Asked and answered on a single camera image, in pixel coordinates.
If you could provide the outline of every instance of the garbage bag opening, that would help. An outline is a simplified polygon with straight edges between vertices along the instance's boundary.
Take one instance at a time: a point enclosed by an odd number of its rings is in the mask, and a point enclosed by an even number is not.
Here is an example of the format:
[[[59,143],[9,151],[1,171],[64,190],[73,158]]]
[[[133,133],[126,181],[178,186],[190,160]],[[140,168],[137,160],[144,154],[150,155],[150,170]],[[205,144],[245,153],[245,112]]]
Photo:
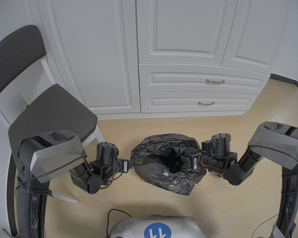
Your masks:
[[[190,156],[201,151],[198,142],[181,134],[162,134],[145,138],[131,152],[137,175],[157,187],[189,195],[207,170],[190,168]]]

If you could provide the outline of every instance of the chair backrest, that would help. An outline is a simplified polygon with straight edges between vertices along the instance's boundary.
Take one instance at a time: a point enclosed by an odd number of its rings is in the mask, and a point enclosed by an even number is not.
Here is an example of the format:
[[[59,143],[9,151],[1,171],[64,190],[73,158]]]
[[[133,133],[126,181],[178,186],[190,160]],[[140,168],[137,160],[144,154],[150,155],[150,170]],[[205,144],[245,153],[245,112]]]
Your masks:
[[[46,55],[37,26],[27,25],[0,41],[0,92],[21,72]]]

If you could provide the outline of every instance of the floor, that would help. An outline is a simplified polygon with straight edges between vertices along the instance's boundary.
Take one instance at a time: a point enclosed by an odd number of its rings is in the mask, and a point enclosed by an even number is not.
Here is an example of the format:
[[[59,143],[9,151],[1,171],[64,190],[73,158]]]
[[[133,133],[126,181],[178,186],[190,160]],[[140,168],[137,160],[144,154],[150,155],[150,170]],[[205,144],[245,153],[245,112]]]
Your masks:
[[[129,159],[131,150],[145,137],[163,133],[184,134],[199,143],[213,134],[229,133],[231,151],[237,152],[240,158],[260,123],[277,121],[298,126],[297,103],[297,86],[269,80],[244,116],[106,120],[98,121],[98,126],[105,140],[119,148],[120,158]],[[95,142],[86,148],[88,161],[95,159],[95,148]],[[73,185],[69,173],[54,179],[50,188],[76,197],[80,202],[75,205],[48,198],[45,230],[49,238],[104,238],[107,212],[111,208],[124,210],[134,217],[191,216],[210,238],[249,238],[259,224],[278,213],[281,167],[263,159],[252,176],[237,187],[207,173],[189,196],[143,182],[133,170],[94,195]],[[123,218],[125,214],[112,213],[110,228]],[[275,220],[259,227],[254,237],[269,237]],[[298,229],[293,237],[298,237]]]

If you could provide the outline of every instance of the metal handle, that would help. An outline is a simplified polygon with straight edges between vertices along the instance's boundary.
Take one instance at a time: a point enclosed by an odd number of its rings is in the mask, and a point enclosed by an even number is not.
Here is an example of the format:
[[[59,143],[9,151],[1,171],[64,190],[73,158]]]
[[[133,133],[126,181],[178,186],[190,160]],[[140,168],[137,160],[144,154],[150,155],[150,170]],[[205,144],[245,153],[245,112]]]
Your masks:
[[[206,80],[208,83],[213,83],[213,84],[223,84],[225,81],[221,81],[221,82],[216,82],[216,81],[211,81],[209,79]]]
[[[212,103],[201,103],[201,102],[199,102],[198,104],[203,105],[203,106],[210,106],[210,105],[215,104],[215,102],[212,102]]]

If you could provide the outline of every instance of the chair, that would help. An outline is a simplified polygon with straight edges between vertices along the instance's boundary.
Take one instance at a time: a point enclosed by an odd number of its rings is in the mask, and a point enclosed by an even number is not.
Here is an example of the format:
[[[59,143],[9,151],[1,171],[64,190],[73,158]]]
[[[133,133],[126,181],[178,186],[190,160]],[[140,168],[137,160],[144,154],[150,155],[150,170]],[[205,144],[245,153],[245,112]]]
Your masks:
[[[45,56],[46,50],[37,26],[24,26],[0,41],[0,93],[21,72],[40,60],[52,86],[41,93],[17,117],[8,129],[13,159],[18,168],[18,146],[21,139],[67,130],[79,136],[83,147],[93,139],[104,141],[97,117],[70,93],[56,84]],[[5,118],[0,113],[0,120]]]

